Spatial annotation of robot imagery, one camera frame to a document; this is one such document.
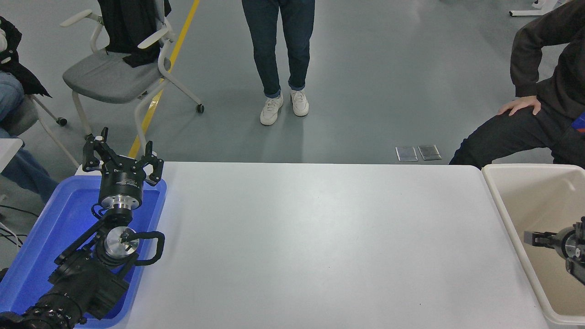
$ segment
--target hand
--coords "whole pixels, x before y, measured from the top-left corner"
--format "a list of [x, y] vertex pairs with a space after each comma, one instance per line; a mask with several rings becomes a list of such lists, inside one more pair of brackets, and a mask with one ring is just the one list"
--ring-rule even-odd
[[0, 52], [3, 52], [8, 48], [8, 41], [6, 41], [6, 33], [0, 29]]
[[534, 95], [534, 96], [520, 97], [519, 99], [517, 99], [515, 101], [511, 101], [507, 104], [504, 104], [504, 106], [502, 106], [500, 108], [500, 110], [498, 111], [498, 113], [496, 115], [504, 114], [509, 109], [511, 109], [511, 111], [508, 115], [514, 115], [514, 113], [516, 113], [517, 110], [519, 110], [521, 108], [529, 107], [529, 106], [534, 107], [534, 109], [532, 110], [532, 115], [536, 115], [538, 112], [541, 111], [541, 103], [538, 101], [538, 99]]

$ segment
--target blue plastic tray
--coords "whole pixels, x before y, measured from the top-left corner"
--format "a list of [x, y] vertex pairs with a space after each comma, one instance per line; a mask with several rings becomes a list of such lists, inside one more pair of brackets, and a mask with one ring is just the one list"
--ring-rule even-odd
[[[73, 176], [57, 186], [0, 282], [0, 312], [22, 314], [51, 289], [53, 285], [48, 278], [57, 268], [55, 258], [97, 221], [91, 214], [91, 206], [98, 201], [100, 181], [101, 176]], [[166, 191], [163, 180], [154, 187], [144, 184], [142, 206], [133, 211], [129, 226], [136, 232], [154, 231], [163, 210]], [[137, 250], [139, 259], [149, 258], [147, 251], [151, 242], [141, 241]], [[130, 288], [102, 320], [86, 314], [87, 323], [76, 327], [108, 328], [120, 322], [134, 301], [143, 268], [134, 267], [126, 275]]]

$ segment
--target white table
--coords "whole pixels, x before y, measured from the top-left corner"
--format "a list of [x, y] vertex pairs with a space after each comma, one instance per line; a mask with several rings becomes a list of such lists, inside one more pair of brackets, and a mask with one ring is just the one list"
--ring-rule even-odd
[[[563, 0], [562, 4], [567, 3], [568, 0]], [[552, 11], [559, 0], [537, 0], [532, 4], [537, 10], [531, 11], [510, 11], [510, 16], [542, 16]]]
[[21, 146], [22, 140], [19, 138], [0, 138], [0, 172], [6, 168]]
[[167, 162], [163, 179], [163, 257], [117, 327], [547, 328], [473, 167]]

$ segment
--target beige plastic bin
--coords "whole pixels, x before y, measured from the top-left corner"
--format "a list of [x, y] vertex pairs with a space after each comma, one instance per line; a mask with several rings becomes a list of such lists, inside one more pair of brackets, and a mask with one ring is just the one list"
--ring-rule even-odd
[[558, 232], [585, 216], [585, 170], [490, 164], [482, 173], [544, 315], [558, 324], [585, 324], [585, 286], [554, 249], [523, 242], [524, 231]]

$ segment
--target shoelace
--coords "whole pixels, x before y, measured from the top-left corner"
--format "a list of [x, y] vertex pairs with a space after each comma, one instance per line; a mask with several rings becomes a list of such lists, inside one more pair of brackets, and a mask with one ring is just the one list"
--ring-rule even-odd
[[305, 101], [305, 93], [302, 91], [298, 91], [298, 92], [293, 93], [292, 101], [294, 101], [294, 102]]
[[266, 111], [268, 112], [278, 111], [278, 102], [275, 98], [270, 99], [266, 102]]

